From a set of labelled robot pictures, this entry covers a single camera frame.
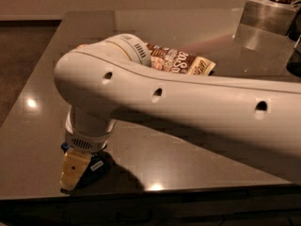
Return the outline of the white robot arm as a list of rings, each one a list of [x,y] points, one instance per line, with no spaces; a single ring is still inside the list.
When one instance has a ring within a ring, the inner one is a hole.
[[[296,83],[154,70],[146,44],[131,34],[77,47],[55,65],[55,86],[69,104],[61,184],[73,189],[117,121],[143,124],[299,183],[301,94]]]

